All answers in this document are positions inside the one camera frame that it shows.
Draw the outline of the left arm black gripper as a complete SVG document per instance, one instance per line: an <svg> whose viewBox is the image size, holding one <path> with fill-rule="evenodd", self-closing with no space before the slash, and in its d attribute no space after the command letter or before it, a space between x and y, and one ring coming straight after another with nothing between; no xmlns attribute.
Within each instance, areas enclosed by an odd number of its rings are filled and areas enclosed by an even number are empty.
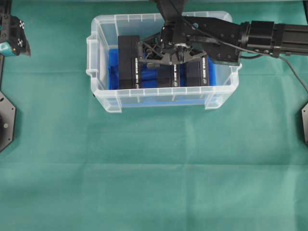
<svg viewBox="0 0 308 231"><path fill-rule="evenodd" d="M9 13L0 15L0 42L9 44L9 56L31 56L24 21Z"/></svg>

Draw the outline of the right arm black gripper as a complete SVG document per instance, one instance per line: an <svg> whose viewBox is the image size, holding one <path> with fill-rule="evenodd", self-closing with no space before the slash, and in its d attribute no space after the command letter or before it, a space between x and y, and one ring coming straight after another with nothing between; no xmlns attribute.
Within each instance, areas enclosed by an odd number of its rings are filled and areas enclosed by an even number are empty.
<svg viewBox="0 0 308 231"><path fill-rule="evenodd" d="M240 26L215 17L177 16L166 21L161 33L137 42L141 63L168 65L199 61L204 56L213 63L238 66Z"/></svg>

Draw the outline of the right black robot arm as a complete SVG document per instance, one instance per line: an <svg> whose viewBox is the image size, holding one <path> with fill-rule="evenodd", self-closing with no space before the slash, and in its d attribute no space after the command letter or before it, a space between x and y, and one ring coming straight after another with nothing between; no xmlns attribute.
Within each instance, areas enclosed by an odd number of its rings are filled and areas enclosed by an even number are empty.
<svg viewBox="0 0 308 231"><path fill-rule="evenodd" d="M138 60L159 65L184 64L208 56L215 64L238 66L242 52L273 58L307 55L308 27L178 16L160 32L137 42Z"/></svg>

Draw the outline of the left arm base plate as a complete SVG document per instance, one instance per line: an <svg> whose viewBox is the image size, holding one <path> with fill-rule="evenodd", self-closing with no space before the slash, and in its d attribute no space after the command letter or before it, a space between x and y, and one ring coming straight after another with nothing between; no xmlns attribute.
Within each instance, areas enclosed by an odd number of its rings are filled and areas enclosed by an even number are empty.
<svg viewBox="0 0 308 231"><path fill-rule="evenodd" d="M12 141L14 136L15 106L0 93L0 151L2 152Z"/></svg>

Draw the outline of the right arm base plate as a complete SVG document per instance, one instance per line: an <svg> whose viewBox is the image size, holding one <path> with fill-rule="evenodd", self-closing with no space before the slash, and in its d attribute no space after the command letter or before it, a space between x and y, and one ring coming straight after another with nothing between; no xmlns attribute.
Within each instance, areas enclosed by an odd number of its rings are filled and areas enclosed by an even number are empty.
<svg viewBox="0 0 308 231"><path fill-rule="evenodd" d="M304 131L304 142L308 144L308 103L302 108L302 123L303 123L303 131Z"/></svg>

